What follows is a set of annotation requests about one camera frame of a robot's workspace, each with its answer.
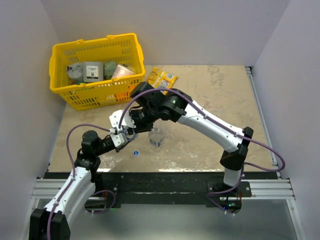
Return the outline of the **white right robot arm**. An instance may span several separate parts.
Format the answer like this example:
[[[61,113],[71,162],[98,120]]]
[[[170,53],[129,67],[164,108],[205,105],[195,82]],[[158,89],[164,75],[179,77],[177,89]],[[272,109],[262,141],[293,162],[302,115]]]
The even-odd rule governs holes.
[[[140,106],[130,113],[138,133],[149,131],[157,120],[172,121],[198,131],[223,148],[220,159],[224,167],[223,192],[233,197],[241,190],[238,181],[254,133],[252,128],[236,127],[221,120],[178,89],[163,91],[141,82],[130,97]]]

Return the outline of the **clear bottle blue label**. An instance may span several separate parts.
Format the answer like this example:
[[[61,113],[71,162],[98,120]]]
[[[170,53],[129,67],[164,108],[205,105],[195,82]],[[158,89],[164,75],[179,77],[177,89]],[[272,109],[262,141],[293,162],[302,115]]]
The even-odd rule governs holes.
[[[125,131],[125,137],[126,139],[130,142],[130,141],[133,141],[137,138],[137,134],[135,133],[135,131],[131,128],[127,128]]]

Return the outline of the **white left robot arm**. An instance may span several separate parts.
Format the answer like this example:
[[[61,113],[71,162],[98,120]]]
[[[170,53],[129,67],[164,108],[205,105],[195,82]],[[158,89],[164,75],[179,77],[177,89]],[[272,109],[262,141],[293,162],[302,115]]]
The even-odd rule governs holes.
[[[82,135],[81,148],[77,152],[73,169],[58,193],[42,209],[36,208],[29,223],[30,240],[68,240],[76,216],[85,208],[91,196],[104,192],[104,184],[97,170],[100,156],[119,150],[128,143],[123,132],[101,139],[89,130]]]

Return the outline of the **clear bottle white green label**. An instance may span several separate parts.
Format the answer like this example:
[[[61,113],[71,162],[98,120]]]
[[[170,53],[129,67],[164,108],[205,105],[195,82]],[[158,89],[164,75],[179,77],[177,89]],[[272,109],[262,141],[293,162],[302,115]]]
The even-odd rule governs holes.
[[[148,133],[148,140],[149,140],[149,145],[155,149],[155,150],[160,150],[163,141],[164,141],[164,132],[161,128],[159,127],[154,127],[149,133]]]

